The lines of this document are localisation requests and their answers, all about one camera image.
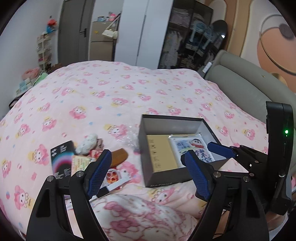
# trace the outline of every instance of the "white plush toy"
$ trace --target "white plush toy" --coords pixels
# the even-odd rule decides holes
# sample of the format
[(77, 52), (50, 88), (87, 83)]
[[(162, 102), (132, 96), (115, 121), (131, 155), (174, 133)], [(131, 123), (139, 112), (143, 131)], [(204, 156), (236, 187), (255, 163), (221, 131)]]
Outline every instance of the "white plush toy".
[(88, 135), (81, 144), (76, 148), (76, 153), (78, 155), (87, 155), (89, 152), (95, 148), (97, 144), (98, 135), (90, 134)]

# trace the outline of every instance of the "gray leather headboard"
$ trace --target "gray leather headboard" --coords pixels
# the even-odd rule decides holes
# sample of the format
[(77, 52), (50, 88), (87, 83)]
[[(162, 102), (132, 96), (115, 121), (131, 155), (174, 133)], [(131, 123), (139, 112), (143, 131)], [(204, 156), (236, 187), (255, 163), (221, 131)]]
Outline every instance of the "gray leather headboard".
[[(296, 95), (277, 78), (236, 55), (219, 51), (205, 80), (219, 88), (243, 111), (266, 123), (266, 101), (290, 104), (296, 127)], [(290, 169), (296, 171), (296, 131)]]

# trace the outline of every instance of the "handbag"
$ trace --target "handbag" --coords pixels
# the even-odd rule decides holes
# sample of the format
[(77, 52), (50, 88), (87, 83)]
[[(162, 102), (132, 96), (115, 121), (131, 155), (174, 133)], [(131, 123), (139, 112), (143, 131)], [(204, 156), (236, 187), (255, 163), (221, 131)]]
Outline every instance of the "handbag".
[(119, 16), (117, 16), (114, 21), (104, 30), (104, 32), (102, 32), (102, 35), (111, 38), (111, 39), (117, 39), (118, 37), (118, 31), (117, 30), (112, 30), (110, 29), (110, 27), (112, 26), (112, 24), (119, 18)]

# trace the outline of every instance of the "black box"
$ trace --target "black box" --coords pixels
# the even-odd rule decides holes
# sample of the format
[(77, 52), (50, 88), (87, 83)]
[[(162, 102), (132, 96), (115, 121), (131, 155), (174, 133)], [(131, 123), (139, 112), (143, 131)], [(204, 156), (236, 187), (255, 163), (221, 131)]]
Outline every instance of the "black box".
[[(142, 115), (138, 139), (145, 187), (167, 186), (192, 179), (186, 167), (154, 172), (147, 135), (197, 133), (202, 134), (202, 138), (206, 144), (209, 142), (220, 144), (219, 140), (204, 119), (168, 115)], [(225, 159), (225, 157), (215, 153), (211, 154), (215, 161)]]

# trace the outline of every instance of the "open box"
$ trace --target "open box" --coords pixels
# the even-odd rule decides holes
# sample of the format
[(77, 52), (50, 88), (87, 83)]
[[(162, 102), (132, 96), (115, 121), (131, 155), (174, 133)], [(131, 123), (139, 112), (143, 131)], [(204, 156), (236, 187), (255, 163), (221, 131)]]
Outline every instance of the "open box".
[[(140, 129), (139, 129), (139, 146), (141, 152), (141, 163), (143, 170), (143, 177), (146, 187), (167, 186), (174, 183), (182, 183), (191, 180), (191, 176), (186, 167), (177, 167), (174, 155), (167, 152), (168, 157), (162, 163), (162, 158), (154, 159), (157, 152), (165, 150), (155, 150), (155, 154), (151, 152), (149, 145), (152, 145), (151, 137), (149, 135), (188, 135), (200, 133), (206, 145), (209, 142), (220, 144), (219, 140), (205, 122), (201, 118), (190, 118), (180, 116), (167, 115), (142, 115)], [(163, 142), (163, 148), (170, 148)], [(214, 160), (223, 160), (225, 157), (211, 153)]]

